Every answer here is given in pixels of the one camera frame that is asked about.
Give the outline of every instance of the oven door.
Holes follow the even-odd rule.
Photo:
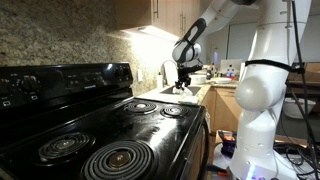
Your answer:
[[[189,150],[188,158],[184,159],[181,180],[204,180],[206,178],[209,147],[208,124],[206,119],[203,119]]]

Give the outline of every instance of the granite backsplash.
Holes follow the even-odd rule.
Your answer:
[[[115,15],[113,0],[0,0],[0,66],[129,62],[145,93],[173,44],[118,31]]]

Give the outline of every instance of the lower cabinet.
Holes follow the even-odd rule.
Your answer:
[[[235,88],[211,87],[202,105],[210,114],[210,131],[215,136],[217,130],[236,131],[242,108],[234,96]]]
[[[212,130],[237,131],[242,108],[235,100],[234,88],[215,88],[216,100]]]

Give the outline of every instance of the upper cabinet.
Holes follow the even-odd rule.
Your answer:
[[[200,0],[116,0],[119,30],[153,26],[183,36],[199,18]]]
[[[116,0],[119,30],[154,26],[166,30],[167,0]]]
[[[168,0],[167,31],[182,37],[200,16],[200,0]]]

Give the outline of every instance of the kitchen sink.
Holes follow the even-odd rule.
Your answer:
[[[160,93],[162,94],[173,94],[172,93],[172,90],[173,90],[174,86],[164,90],[164,91],[161,91]],[[201,87],[197,87],[197,86],[188,86],[187,87],[191,92],[192,92],[192,95],[196,95],[197,92],[201,89]]]

